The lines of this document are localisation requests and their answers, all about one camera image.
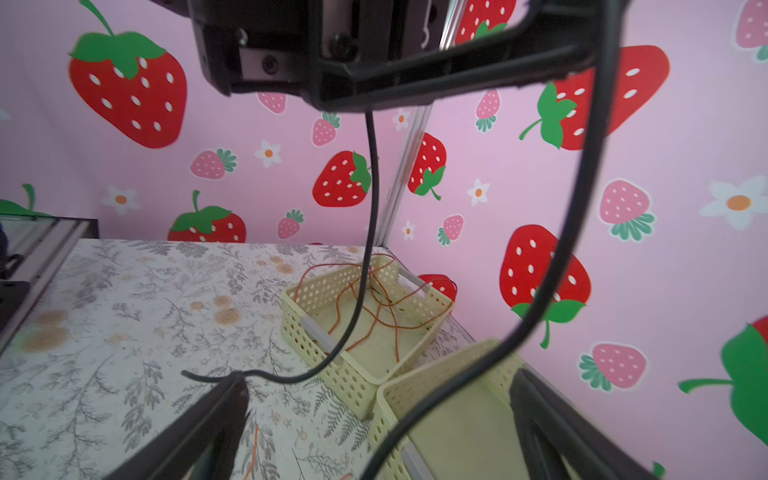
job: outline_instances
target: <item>pink strawberry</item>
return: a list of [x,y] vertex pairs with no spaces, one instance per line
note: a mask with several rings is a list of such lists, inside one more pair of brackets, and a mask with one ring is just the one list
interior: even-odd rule
[[736,27],[736,45],[758,48],[755,59],[768,61],[768,2],[749,0],[744,4]]
[[208,180],[220,180],[224,178],[224,173],[235,171],[237,157],[232,155],[232,150],[219,148],[216,153],[210,150],[197,155],[190,171],[195,177],[207,178]]
[[437,241],[441,245],[447,247],[452,241],[456,241],[458,236],[462,234],[462,228],[464,227],[464,217],[459,214],[446,217],[442,221],[442,227],[437,231]]
[[479,131],[485,133],[486,131],[491,130],[493,122],[496,121],[498,109],[501,106],[502,100],[495,89],[485,92],[485,95],[482,96],[482,99],[478,104],[478,109],[475,112],[475,115],[478,117],[475,125],[477,125]]
[[631,389],[642,378],[648,361],[645,355],[634,347],[601,343],[594,346],[592,356],[582,355],[578,367],[581,378],[597,390],[610,392],[617,389]]
[[336,138],[336,129],[341,127],[339,115],[323,112],[323,118],[318,118],[312,129],[312,143],[322,147]]
[[271,92],[259,92],[259,101],[272,113],[279,115],[286,110],[286,95]]
[[616,179],[605,186],[599,206],[600,219],[612,225],[611,235],[622,242],[640,242],[653,232],[651,224],[656,220],[649,214],[650,197],[642,188],[623,179]]
[[286,239],[296,235],[301,230],[302,223],[304,223],[304,214],[301,210],[291,210],[277,223],[277,238]]

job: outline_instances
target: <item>strawberry wallpaper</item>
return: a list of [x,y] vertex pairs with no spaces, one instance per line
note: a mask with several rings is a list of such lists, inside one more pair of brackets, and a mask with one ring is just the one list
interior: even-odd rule
[[[11,0],[0,17],[0,207],[98,218],[105,238],[365,242],[361,114],[218,94],[189,20],[151,2]],[[382,209],[411,113],[375,114]],[[342,193],[317,191],[328,175]]]
[[[469,0],[457,41],[503,23],[488,13],[501,7]],[[767,8],[704,0],[692,16],[689,2],[631,3],[588,221],[521,350],[672,480],[757,480],[768,468]],[[432,109],[414,173],[435,170],[431,144],[447,166],[424,195],[413,176],[388,247],[411,270],[455,282],[454,317],[476,340],[517,325],[551,261],[592,75]],[[439,231],[457,216],[461,235],[446,243]]]

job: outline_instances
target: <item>cream plastic basket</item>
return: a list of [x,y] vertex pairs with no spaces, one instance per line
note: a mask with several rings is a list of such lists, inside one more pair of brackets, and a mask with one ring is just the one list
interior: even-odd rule
[[[498,345],[490,339],[473,343],[435,362],[428,363],[382,385],[376,395],[373,421],[368,431],[372,449],[419,400]],[[443,402],[414,427],[393,450],[377,478],[412,480],[431,478],[527,479],[509,404],[509,387],[515,372],[525,363],[509,356],[479,379]],[[411,475],[414,467],[404,462],[403,449],[413,443],[427,467],[427,475]]]
[[[376,256],[372,258],[371,265],[375,270],[390,261],[391,259],[388,257]],[[314,320],[313,325],[318,326],[323,332],[322,335],[325,335],[325,332],[331,329],[338,318],[336,298],[349,284],[358,280],[359,276],[359,266],[345,266],[333,272],[304,280],[299,291],[299,298],[296,301],[293,298],[296,295],[297,285],[283,291],[283,322],[280,332],[283,338],[310,366],[320,363],[326,357],[323,350],[330,351],[330,348],[321,348],[319,342],[313,341],[319,339],[317,335],[312,335],[311,332],[308,334],[306,331],[305,317],[308,316]],[[421,286],[421,283],[416,286],[413,281],[420,282],[420,280],[396,261],[376,272],[376,277],[386,288],[389,297],[395,302]],[[371,287],[377,289],[376,296],[382,299],[383,295],[379,291],[378,283],[372,281],[371,275],[369,275],[365,305],[375,313],[378,303],[372,297]],[[424,349],[434,340],[440,327],[450,314],[453,305],[447,296],[430,286],[424,286],[422,292],[424,293],[411,295],[393,307],[398,326],[418,326],[437,316],[431,323],[422,328],[399,330],[399,362],[395,356],[395,330],[382,325],[377,325],[365,342],[349,352],[346,351],[347,347],[368,333],[374,321],[373,317],[363,310],[345,350],[342,351],[336,361],[320,374],[320,378],[352,410],[357,418],[364,419],[371,412],[376,400],[376,390],[380,385],[410,370]],[[351,292],[345,292],[339,301],[341,321],[332,333],[333,345],[338,343],[339,338],[349,325],[354,306],[355,297]],[[394,323],[389,309],[382,308],[379,318],[389,324]]]

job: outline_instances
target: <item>gray fern pattern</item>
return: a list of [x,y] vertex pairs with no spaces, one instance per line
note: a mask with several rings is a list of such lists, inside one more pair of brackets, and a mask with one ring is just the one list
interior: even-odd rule
[[[308,266],[361,256],[358,247],[81,240],[0,355],[0,478],[104,477],[210,391],[183,369],[305,371],[280,335],[281,293]],[[419,361],[467,342],[448,322]],[[232,478],[339,480],[365,467],[369,424],[321,379],[251,378],[248,391]]]

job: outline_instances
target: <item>flower center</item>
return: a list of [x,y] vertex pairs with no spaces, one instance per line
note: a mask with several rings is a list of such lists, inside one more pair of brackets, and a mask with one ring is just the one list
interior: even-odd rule
[[737,212],[740,212],[742,210],[746,210],[747,208],[752,205],[752,200],[750,200],[749,197],[745,197],[743,195],[735,195],[728,199],[726,202],[726,206],[730,208],[731,210],[735,210]]

